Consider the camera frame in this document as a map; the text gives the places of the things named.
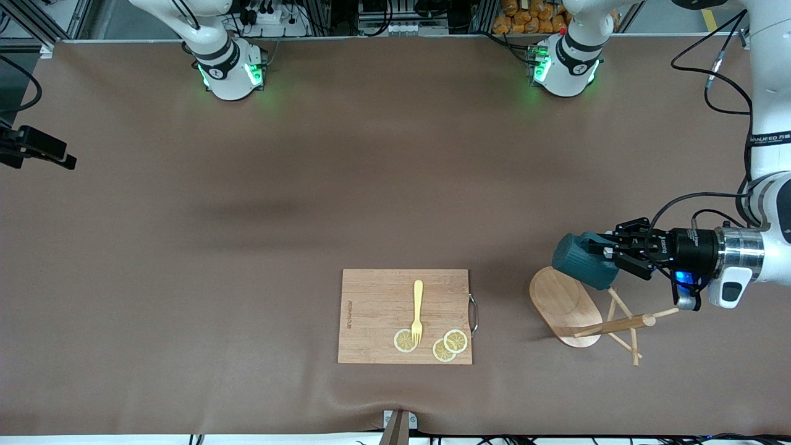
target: oval wooden base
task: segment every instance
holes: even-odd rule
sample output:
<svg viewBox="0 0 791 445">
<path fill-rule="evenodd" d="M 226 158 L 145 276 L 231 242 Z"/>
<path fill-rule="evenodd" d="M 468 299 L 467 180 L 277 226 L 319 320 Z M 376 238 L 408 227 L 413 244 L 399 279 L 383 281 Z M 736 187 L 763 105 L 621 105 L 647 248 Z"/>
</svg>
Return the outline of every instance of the oval wooden base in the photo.
<svg viewBox="0 0 791 445">
<path fill-rule="evenodd" d="M 587 348 L 601 335 L 574 338 L 581 328 L 601 323 L 601 313 L 582 283 L 568 275 L 543 268 L 530 281 L 530 299 L 552 333 L 569 346 Z"/>
</svg>

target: wooden cutting board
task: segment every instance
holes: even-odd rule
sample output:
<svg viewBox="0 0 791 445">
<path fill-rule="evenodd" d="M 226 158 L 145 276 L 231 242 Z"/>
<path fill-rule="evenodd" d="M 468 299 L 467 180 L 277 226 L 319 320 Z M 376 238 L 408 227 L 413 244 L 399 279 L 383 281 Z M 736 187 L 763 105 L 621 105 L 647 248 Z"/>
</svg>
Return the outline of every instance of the wooden cutting board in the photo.
<svg viewBox="0 0 791 445">
<path fill-rule="evenodd" d="M 414 317 L 413 285 L 423 281 L 423 338 L 412 352 L 396 349 L 393 337 Z M 339 363 L 472 364 L 467 308 L 470 278 L 463 269 L 344 269 L 338 335 Z M 467 349 L 442 363 L 434 342 L 451 329 L 467 334 Z"/>
</svg>

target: wooden mug stand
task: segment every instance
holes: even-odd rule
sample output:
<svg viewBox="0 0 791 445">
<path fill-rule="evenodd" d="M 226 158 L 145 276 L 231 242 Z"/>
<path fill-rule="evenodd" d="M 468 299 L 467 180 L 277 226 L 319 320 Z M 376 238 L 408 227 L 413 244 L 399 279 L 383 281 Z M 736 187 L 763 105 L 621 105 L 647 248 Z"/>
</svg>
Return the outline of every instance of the wooden mug stand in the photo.
<svg viewBox="0 0 791 445">
<path fill-rule="evenodd" d="M 657 318 L 675 314 L 679 308 L 634 315 L 612 287 L 607 292 L 612 300 L 607 320 L 602 320 L 582 283 L 570 276 L 547 267 L 538 271 L 530 282 L 530 299 L 558 340 L 575 348 L 587 348 L 602 334 L 607 334 L 631 352 L 632 364 L 639 366 L 642 354 L 638 351 L 637 330 L 654 326 Z M 613 320 L 616 307 L 626 315 L 625 318 Z M 622 331 L 629 331 L 630 344 L 615 335 Z"/>
</svg>

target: green led light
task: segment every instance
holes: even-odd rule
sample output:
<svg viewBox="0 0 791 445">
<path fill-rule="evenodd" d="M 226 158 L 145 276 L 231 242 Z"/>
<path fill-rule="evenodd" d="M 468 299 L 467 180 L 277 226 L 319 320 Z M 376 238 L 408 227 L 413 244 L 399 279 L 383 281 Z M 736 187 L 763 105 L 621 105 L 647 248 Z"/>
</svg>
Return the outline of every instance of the green led light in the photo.
<svg viewBox="0 0 791 445">
<path fill-rule="evenodd" d="M 253 85 L 261 84 L 261 68 L 258 68 L 256 65 L 245 63 L 244 70 L 247 71 L 250 82 L 252 82 Z"/>
<path fill-rule="evenodd" d="M 200 76 L 203 78 L 203 85 L 205 85 L 206 88 L 209 88 L 209 79 L 206 78 L 206 73 L 203 72 L 203 67 L 198 65 L 198 71 L 200 71 Z"/>
<path fill-rule="evenodd" d="M 549 50 L 544 47 L 530 47 L 529 49 L 536 54 L 547 55 L 549 53 Z"/>
<path fill-rule="evenodd" d="M 547 73 L 549 72 L 549 67 L 551 64 L 552 58 L 549 55 L 545 55 L 544 59 L 536 67 L 536 72 L 533 74 L 533 78 L 536 80 L 536 82 L 543 82 L 544 79 L 547 78 Z"/>
<path fill-rule="evenodd" d="M 588 78 L 588 83 L 593 82 L 593 79 L 596 77 L 596 68 L 599 67 L 599 61 L 597 60 L 596 63 L 593 64 L 591 68 L 591 76 Z"/>
</svg>

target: wooden dowel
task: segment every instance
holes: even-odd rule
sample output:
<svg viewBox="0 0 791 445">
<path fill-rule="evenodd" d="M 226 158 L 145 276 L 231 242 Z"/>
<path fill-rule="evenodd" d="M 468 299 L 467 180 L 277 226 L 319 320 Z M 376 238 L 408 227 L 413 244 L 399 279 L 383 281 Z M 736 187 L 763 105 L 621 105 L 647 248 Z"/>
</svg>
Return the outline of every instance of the wooden dowel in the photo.
<svg viewBox="0 0 791 445">
<path fill-rule="evenodd" d="M 676 312 L 678 312 L 679 310 L 680 310 L 680 309 L 679 309 L 679 308 L 677 308 L 677 307 L 672 307 L 672 308 L 670 308 L 670 309 L 668 309 L 668 310 L 663 310 L 663 311 L 661 311 L 661 312 L 657 312 L 657 313 L 655 313 L 655 314 L 653 315 L 653 317 L 654 317 L 654 318 L 664 317 L 665 315 L 675 314 L 675 313 L 676 313 Z"/>
<path fill-rule="evenodd" d="M 615 299 L 610 300 L 610 311 L 607 312 L 607 321 L 612 321 L 615 316 Z"/>
<path fill-rule="evenodd" d="M 609 334 L 607 334 L 607 335 L 608 335 L 608 336 L 610 336 L 610 338 L 612 338 L 612 340 L 615 340 L 615 342 L 617 342 L 618 344 L 620 344 L 621 346 L 623 346 L 623 348 L 624 348 L 624 349 L 626 349 L 626 350 L 627 350 L 627 351 L 629 351 L 629 352 L 632 352 L 632 347 L 631 347 L 631 346 L 629 346 L 629 344 L 628 344 L 627 342 L 625 342 L 625 341 L 621 340 L 621 337 L 618 337 L 618 336 L 617 336 L 617 335 L 615 335 L 614 333 L 609 333 Z M 639 353 L 639 352 L 638 352 L 638 357 L 642 358 L 642 354 L 641 354 L 641 353 Z"/>
<path fill-rule="evenodd" d="M 656 323 L 657 320 L 653 316 L 649 314 L 640 314 L 633 318 L 619 318 L 618 320 L 605 321 L 598 325 L 585 326 L 574 334 L 574 338 L 603 333 L 617 333 L 618 331 L 625 331 L 627 329 L 645 328 L 646 326 L 653 326 Z"/>
<path fill-rule="evenodd" d="M 634 366 L 640 366 L 640 358 L 638 356 L 638 331 L 635 328 L 630 328 L 629 334 L 632 336 L 632 364 Z"/>
<path fill-rule="evenodd" d="M 610 294 L 612 299 L 614 299 L 615 302 L 618 303 L 618 306 L 621 306 L 621 310 L 623 311 L 624 314 L 626 314 L 627 317 L 632 318 L 634 316 L 632 315 L 632 312 L 629 310 L 629 308 L 626 307 L 626 303 L 624 303 L 621 297 L 619 297 L 618 294 L 615 293 L 615 289 L 613 289 L 612 287 L 608 287 L 607 292 L 608 294 Z"/>
</svg>

